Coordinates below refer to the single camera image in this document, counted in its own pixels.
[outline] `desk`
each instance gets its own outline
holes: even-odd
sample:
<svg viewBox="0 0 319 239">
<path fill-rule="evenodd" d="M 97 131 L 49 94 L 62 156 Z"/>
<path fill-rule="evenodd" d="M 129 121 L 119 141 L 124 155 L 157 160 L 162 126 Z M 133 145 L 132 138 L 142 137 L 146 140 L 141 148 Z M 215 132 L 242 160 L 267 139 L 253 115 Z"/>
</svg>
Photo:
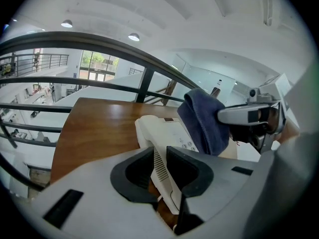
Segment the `desk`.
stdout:
<svg viewBox="0 0 319 239">
<path fill-rule="evenodd" d="M 135 120 L 143 115 L 177 117 L 177 109 L 123 101 L 79 98 L 60 134 L 51 170 L 51 183 L 78 166 L 139 148 Z M 160 196 L 154 184 L 149 191 Z M 172 228 L 177 215 L 171 214 L 163 200 L 158 212 Z"/>
</svg>

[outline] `navy cloth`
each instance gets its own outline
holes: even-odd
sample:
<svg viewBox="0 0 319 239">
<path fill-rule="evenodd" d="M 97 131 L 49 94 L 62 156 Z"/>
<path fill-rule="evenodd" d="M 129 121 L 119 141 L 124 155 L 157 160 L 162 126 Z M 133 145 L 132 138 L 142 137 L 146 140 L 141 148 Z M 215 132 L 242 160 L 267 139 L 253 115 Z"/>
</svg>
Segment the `navy cloth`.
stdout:
<svg viewBox="0 0 319 239">
<path fill-rule="evenodd" d="M 225 106 L 202 89 L 184 95 L 177 109 L 199 152 L 218 156 L 229 141 L 229 126 L 217 120 L 216 113 Z"/>
</svg>

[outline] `ceiling light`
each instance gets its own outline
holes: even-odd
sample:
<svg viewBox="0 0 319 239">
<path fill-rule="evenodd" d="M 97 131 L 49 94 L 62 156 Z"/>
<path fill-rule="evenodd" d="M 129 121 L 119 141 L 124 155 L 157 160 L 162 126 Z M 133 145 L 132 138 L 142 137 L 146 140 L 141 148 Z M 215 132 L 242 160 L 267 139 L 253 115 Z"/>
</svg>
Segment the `ceiling light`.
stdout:
<svg viewBox="0 0 319 239">
<path fill-rule="evenodd" d="M 178 70 L 178 68 L 176 66 L 171 65 L 171 67 L 175 68 L 176 70 Z"/>
<path fill-rule="evenodd" d="M 131 33 L 129 35 L 129 39 L 138 42 L 140 40 L 140 36 L 138 34 L 136 34 L 136 33 Z"/>
<path fill-rule="evenodd" d="M 72 21 L 70 21 L 69 19 L 66 19 L 65 21 L 61 23 L 61 26 L 72 27 Z"/>
</svg>

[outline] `wooden table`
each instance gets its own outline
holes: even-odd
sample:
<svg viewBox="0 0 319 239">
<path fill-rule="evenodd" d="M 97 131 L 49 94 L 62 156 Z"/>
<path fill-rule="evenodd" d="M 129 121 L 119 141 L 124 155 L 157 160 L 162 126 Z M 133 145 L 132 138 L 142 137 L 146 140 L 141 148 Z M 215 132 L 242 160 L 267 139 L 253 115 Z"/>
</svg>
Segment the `wooden table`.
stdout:
<svg viewBox="0 0 319 239">
<path fill-rule="evenodd" d="M 60 134 L 51 170 L 51 183 L 87 162 L 138 149 L 135 121 L 143 115 L 177 117 L 177 109 L 103 99 L 79 98 Z M 160 193 L 150 183 L 149 191 Z M 177 215 L 171 214 L 163 200 L 158 212 L 172 228 Z"/>
</svg>

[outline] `floor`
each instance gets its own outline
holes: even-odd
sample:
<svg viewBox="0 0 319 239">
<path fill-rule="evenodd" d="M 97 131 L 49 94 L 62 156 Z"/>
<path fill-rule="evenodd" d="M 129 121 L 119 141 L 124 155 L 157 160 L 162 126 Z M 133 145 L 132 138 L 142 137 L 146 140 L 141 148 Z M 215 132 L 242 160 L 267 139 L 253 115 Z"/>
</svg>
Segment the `floor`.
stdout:
<svg viewBox="0 0 319 239">
<path fill-rule="evenodd" d="M 30 180 L 41 186 L 46 186 L 50 182 L 51 171 L 44 171 L 39 169 L 30 169 Z M 35 198 L 39 194 L 38 191 L 29 188 L 28 198 Z"/>
</svg>

